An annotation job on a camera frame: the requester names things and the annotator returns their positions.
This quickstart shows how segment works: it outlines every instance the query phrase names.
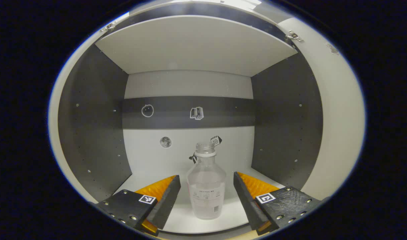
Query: white floor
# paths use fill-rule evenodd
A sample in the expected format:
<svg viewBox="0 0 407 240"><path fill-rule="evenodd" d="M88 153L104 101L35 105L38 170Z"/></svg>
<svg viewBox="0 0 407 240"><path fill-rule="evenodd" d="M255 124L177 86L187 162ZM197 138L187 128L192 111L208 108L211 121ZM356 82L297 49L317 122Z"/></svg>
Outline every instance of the white floor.
<svg viewBox="0 0 407 240"><path fill-rule="evenodd" d="M124 129L127 157L133 172L116 191L136 191L172 175L180 175L181 189L164 231L206 233L221 231L248 223L245 211L233 186L233 173L239 171L276 187L284 187L251 168L254 127L217 129ZM169 149L158 146L161 136L173 141ZM216 162L226 173L226 193L221 216L215 220L199 220L193 215L186 182L186 173L193 166L188 159L198 138L208 140L219 135L223 141L216 146Z"/></svg>

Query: clear plastic bottle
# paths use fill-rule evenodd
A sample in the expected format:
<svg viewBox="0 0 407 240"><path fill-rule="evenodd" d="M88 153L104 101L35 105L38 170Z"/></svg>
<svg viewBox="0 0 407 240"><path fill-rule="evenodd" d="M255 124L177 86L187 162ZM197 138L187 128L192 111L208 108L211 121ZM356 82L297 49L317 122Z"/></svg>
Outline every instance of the clear plastic bottle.
<svg viewBox="0 0 407 240"><path fill-rule="evenodd" d="M197 162L187 172L193 213L199 219L214 219L223 207L226 172L215 163L214 143L199 142L195 155Z"/></svg>

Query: metal hinge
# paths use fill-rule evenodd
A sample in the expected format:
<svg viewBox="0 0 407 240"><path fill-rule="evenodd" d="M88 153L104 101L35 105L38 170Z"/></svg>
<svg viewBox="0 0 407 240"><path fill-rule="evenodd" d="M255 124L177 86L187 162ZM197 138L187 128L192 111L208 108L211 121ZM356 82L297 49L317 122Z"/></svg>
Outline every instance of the metal hinge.
<svg viewBox="0 0 407 240"><path fill-rule="evenodd" d="M116 23L116 21L113 21L113 22L109 23L107 26L105 26L103 29L101 29L100 32L104 32L104 31L107 31L109 29L114 29L115 28L115 23Z"/></svg>
<svg viewBox="0 0 407 240"><path fill-rule="evenodd" d="M290 39L295 39L298 40L299 42L304 41L301 37L299 37L293 30L289 31L289 35L286 35L285 37L290 38Z"/></svg>

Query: black background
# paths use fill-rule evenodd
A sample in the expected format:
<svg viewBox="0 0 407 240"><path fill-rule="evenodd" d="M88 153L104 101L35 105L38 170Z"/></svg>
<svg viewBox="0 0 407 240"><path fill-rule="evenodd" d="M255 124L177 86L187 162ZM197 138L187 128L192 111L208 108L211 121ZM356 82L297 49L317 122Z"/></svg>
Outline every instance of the black background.
<svg viewBox="0 0 407 240"><path fill-rule="evenodd" d="M406 239L407 1L290 2L319 19L298 11L350 60L365 94L368 130L343 188L275 237ZM136 238L69 185L47 128L50 93L65 61L98 26L134 4L0 1L0 239Z"/></svg>

